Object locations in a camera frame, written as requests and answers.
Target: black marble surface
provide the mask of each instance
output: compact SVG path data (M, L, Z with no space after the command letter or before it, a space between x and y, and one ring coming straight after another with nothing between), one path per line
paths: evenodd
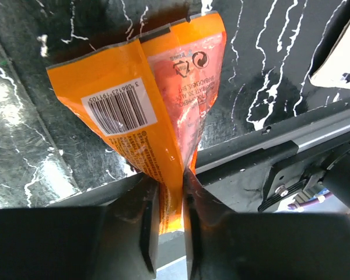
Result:
M211 9L228 38L200 149L350 98L307 78L350 0L0 0L0 207L41 207L135 174L57 100L47 66Z

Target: crumpled orange wrapper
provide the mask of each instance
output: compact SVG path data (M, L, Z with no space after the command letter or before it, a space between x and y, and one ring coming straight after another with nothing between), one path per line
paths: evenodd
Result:
M195 170L226 44L212 12L47 69L58 99L161 183L160 233L181 229L183 171Z

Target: black cylinder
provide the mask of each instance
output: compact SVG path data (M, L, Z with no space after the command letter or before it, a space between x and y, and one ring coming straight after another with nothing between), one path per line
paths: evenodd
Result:
M350 208L350 155L346 155L327 172L323 186Z

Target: metal bolt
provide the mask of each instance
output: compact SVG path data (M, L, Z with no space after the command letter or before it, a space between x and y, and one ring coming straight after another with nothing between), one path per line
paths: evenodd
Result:
M284 197L288 194L288 189L285 187L285 185L280 185L276 190L275 194L280 195L281 197Z

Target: white barcode label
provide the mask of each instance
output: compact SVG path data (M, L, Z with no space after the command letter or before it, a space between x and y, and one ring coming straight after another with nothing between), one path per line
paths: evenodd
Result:
M82 103L105 136L130 132L157 122L141 78L83 97Z

